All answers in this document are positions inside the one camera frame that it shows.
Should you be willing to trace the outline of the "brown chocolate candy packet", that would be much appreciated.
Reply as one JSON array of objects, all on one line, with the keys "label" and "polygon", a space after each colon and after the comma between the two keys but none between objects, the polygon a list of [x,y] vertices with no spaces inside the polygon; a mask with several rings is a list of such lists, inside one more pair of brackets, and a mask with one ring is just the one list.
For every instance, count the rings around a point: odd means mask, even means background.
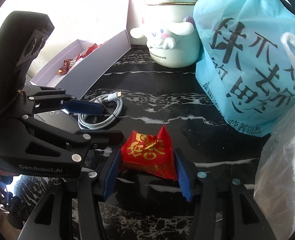
[{"label": "brown chocolate candy packet", "polygon": [[75,65],[75,59],[64,60],[63,66],[58,69],[56,75],[66,75],[69,70]]}]

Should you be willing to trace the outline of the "red ketchup packet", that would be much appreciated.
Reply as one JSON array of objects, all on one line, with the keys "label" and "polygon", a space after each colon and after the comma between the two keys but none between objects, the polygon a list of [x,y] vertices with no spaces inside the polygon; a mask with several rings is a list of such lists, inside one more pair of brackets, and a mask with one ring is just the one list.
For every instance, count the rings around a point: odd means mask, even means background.
[{"label": "red ketchup packet", "polygon": [[93,45],[91,45],[84,52],[82,52],[80,54],[80,58],[84,59],[85,57],[87,57],[89,54],[91,54],[92,52],[94,52],[99,47],[100,47],[100,45],[97,45],[96,43],[93,44]]}]

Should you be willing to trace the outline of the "smartphone on table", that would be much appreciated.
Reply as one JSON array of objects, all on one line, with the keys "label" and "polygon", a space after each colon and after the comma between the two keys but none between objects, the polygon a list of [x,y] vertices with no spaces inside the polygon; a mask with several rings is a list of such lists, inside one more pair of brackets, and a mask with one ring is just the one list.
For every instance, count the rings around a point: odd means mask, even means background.
[{"label": "smartphone on table", "polygon": [[64,131],[75,133],[79,130],[77,120],[62,110],[38,113],[34,118]]}]

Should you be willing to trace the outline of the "lavender open gift box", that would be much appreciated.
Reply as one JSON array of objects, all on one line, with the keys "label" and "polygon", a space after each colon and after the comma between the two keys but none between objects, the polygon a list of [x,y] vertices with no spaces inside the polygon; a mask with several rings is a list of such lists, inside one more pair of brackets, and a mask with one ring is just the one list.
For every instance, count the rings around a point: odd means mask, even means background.
[{"label": "lavender open gift box", "polygon": [[67,94],[81,99],[93,84],[130,49],[126,30],[121,31],[99,46],[71,68],[65,75],[57,75],[63,61],[73,59],[91,45],[90,42],[76,40],[51,59],[31,80],[33,85],[56,87],[66,90]]}]

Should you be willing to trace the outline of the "clear plastic bag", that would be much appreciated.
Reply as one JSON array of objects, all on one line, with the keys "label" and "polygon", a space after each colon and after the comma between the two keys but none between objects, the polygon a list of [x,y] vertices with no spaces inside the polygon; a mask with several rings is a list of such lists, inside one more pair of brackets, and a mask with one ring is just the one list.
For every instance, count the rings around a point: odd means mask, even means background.
[{"label": "clear plastic bag", "polygon": [[295,235],[295,104],[278,119],[263,147],[254,200],[276,239]]}]

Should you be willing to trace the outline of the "white foam sheet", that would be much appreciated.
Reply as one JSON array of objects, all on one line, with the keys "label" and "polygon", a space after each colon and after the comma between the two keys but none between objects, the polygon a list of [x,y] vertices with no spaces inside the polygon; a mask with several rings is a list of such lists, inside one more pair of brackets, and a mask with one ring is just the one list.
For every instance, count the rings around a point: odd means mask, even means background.
[{"label": "white foam sheet", "polygon": [[128,16],[127,16],[127,31],[130,33],[132,28],[140,27],[143,23],[144,1],[129,0]]}]

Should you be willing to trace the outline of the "white cartoon dog bottle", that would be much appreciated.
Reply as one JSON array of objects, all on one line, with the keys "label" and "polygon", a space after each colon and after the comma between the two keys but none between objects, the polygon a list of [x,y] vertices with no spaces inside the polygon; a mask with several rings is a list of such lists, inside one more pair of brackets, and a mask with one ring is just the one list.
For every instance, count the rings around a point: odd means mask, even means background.
[{"label": "white cartoon dog bottle", "polygon": [[194,64],[201,41],[193,20],[198,0],[144,0],[143,23],[130,30],[133,38],[146,38],[151,58],[169,68]]}]

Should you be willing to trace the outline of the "blue drawstring bag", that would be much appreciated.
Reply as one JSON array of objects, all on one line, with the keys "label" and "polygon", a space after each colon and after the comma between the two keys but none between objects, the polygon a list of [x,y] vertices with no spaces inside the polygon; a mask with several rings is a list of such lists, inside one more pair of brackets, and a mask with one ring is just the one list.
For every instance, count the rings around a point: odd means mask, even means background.
[{"label": "blue drawstring bag", "polygon": [[295,104],[295,71],[281,36],[295,14],[281,0],[198,0],[203,45],[196,78],[236,131],[263,137]]}]

